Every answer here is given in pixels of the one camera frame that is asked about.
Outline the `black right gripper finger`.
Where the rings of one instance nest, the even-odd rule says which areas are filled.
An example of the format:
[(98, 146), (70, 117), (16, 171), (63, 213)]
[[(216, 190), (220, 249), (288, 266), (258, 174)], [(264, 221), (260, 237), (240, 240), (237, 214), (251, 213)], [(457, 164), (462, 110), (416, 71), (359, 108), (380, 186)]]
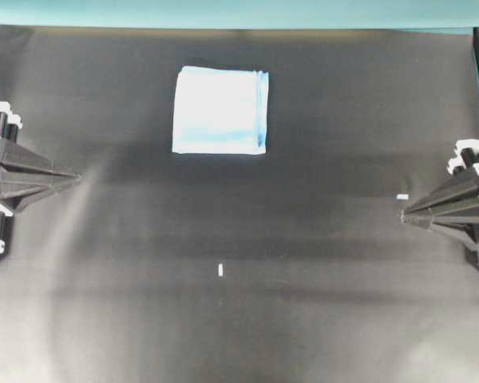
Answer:
[(479, 216), (479, 176), (452, 177), (438, 189), (406, 207), (402, 216)]
[(401, 221), (463, 244), (479, 244), (479, 201), (457, 201), (421, 209), (408, 207), (402, 211)]

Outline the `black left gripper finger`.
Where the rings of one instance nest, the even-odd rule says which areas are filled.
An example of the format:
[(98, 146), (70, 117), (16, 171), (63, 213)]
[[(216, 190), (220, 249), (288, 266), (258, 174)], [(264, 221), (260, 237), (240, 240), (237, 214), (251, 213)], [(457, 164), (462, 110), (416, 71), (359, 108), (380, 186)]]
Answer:
[(0, 212), (21, 212), (80, 181), (80, 176), (0, 176)]
[(45, 158), (7, 139), (0, 139), (0, 165), (29, 173), (79, 179), (80, 174), (64, 164)]

